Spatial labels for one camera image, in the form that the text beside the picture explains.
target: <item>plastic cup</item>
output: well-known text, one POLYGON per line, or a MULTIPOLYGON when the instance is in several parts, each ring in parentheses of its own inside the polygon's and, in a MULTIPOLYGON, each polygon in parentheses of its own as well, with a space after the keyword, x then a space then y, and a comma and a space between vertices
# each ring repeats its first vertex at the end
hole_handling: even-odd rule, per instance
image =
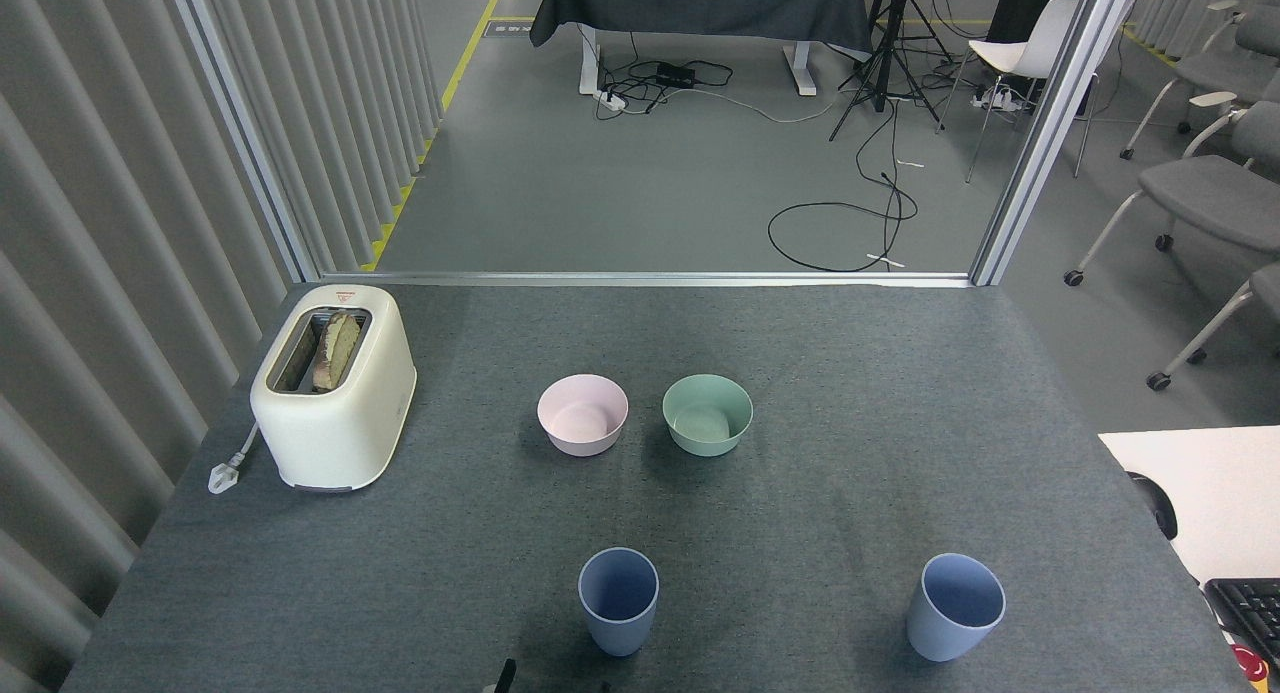
POLYGON ((617 383, 582 373, 561 378, 538 400, 538 423, 571 456, 603 453, 627 420, 627 395, 617 383))
POLYGON ((960 553, 929 558, 906 614, 906 638, 916 653, 942 662, 968 653, 1005 617, 1005 589, 996 574, 960 553))
POLYGON ((577 574, 586 629, 602 651, 626 657, 649 638, 658 610, 658 569, 631 548, 605 548, 577 574))
POLYGON ((719 456, 751 425, 751 397, 731 379, 703 373, 667 389, 662 415, 677 446, 695 456, 719 456))

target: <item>floor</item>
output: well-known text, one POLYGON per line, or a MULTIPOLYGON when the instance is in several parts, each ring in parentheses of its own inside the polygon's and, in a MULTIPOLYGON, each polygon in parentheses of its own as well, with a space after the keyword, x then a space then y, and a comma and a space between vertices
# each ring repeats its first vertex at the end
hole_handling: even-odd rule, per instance
MULTIPOLYGON (((1015 132, 993 122, 973 182, 964 169, 980 111, 960 105, 934 135, 923 108, 899 104, 896 140, 887 113, 854 109, 835 142, 827 136, 849 100, 836 94, 849 64, 817 50, 817 99, 800 99, 777 41, 636 35, 641 59, 713 60, 733 68, 723 90, 781 119, 703 95, 680 95, 650 115, 600 122, 576 94, 580 38, 563 27, 543 47, 527 38, 467 42, 488 5, 494 17, 531 17, 539 0, 426 0, 428 40, 440 87, 465 72, 424 170, 379 263, 380 273, 458 272, 801 272, 771 242, 769 219, 809 201, 850 201, 876 210, 884 191, 863 181, 895 173, 919 202, 899 228, 888 259, 905 272, 963 272, 974 257, 1018 154, 1015 132), (878 124, 888 123, 868 141, 878 124)), ((920 0, 929 9, 929 0, 920 0)), ((959 0, 973 10, 973 0, 959 0)), ((973 23, 968 28, 980 28, 973 23)), ((942 32, 950 51, 964 45, 942 32)), ((632 60, 631 41, 602 33, 608 68, 632 60)), ((922 74, 936 56, 913 54, 922 74)), ((1100 69, 1106 109, 1089 135, 1080 177, 1071 177, 1075 124, 1002 283, 1038 329, 1066 386, 1098 432, 1280 423, 1280 342, 1261 310, 1247 309, 1210 343, 1208 360, 1184 368, 1161 393, 1147 374, 1162 365, 1221 306, 1260 261, 1176 231, 1171 254, 1151 246, 1162 214, 1139 206, 1089 268, 1079 288, 1061 282, 1114 208, 1137 190, 1143 165, 1171 160, 1188 137, 1172 132, 1176 101, 1156 115, 1132 161, 1116 154, 1169 68, 1119 38, 1100 69)), ((931 91, 941 102, 947 91, 931 91)), ((819 206, 780 216, 772 229, 787 255, 823 268, 874 264, 883 222, 819 206)), ((884 264, 877 264, 883 270, 884 264)))

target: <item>curtain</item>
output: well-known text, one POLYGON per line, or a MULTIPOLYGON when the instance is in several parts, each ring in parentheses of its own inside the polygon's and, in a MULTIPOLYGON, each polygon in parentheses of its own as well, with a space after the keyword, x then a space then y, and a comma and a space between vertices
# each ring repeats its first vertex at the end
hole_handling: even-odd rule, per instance
POLYGON ((0 0, 0 690, 59 688, 297 261, 370 260, 439 120, 417 12, 0 0))
POLYGON ((439 126, 417 0, 191 0, 324 272, 374 260, 439 126))
MULTIPOLYGON (((1134 35, 1143 44, 1170 58, 1197 53, 1212 31, 1226 20, 1228 12, 1206 6, 1221 0, 1139 0, 1134 10, 1134 35)), ((1231 10, 1249 10, 1256 0, 1238 0, 1231 10)))

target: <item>toaster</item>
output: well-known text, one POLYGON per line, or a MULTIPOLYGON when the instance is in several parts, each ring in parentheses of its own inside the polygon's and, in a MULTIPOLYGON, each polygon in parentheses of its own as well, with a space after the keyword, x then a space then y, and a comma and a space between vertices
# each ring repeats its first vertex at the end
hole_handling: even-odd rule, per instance
MULTIPOLYGON (((343 345, 351 347, 347 334, 343 345)), ((417 369, 394 298, 370 286, 321 286, 293 306, 250 389, 250 406, 284 483, 342 492, 369 485, 396 452, 417 369), (355 348, 316 388, 325 328, 343 313, 358 323, 355 348)))

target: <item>red button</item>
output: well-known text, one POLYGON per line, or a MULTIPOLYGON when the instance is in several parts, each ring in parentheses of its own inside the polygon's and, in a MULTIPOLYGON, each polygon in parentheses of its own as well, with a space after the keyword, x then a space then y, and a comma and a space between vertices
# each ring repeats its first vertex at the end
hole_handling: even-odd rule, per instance
POLYGON ((1267 679, 1267 664, 1261 656, 1239 643, 1231 643, 1231 652, 1235 653, 1235 662, 1240 665, 1240 670, 1244 671, 1244 678, 1248 678, 1249 683, 1267 679))

